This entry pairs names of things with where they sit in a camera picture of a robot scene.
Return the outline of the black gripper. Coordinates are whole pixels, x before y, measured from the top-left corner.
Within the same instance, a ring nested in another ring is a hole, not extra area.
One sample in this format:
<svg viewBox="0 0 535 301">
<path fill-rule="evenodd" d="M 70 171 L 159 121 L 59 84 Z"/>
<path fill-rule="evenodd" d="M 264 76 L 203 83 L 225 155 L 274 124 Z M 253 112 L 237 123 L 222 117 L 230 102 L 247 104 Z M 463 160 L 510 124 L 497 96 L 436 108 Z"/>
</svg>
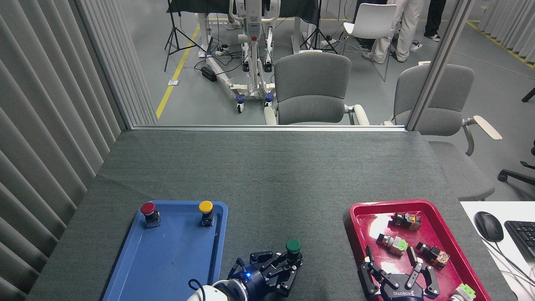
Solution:
<svg viewBox="0 0 535 301">
<path fill-rule="evenodd" d="M 250 267 L 235 265 L 229 272 L 229 288 L 239 301 L 259 301 L 267 294 L 278 293 L 287 298 L 303 263 L 301 252 L 253 252 Z"/>
<path fill-rule="evenodd" d="M 410 275 L 386 273 L 375 263 L 370 245 L 367 245 L 365 255 L 358 270 L 365 297 L 369 298 L 380 292 L 384 301 L 423 301 L 424 297 L 436 299 L 440 295 L 435 269 L 431 265 L 425 265 L 412 246 L 407 248 L 407 255 L 413 267 Z M 424 289 L 416 282 L 420 274 L 425 279 Z M 380 288 L 372 278 L 380 283 Z"/>
</svg>

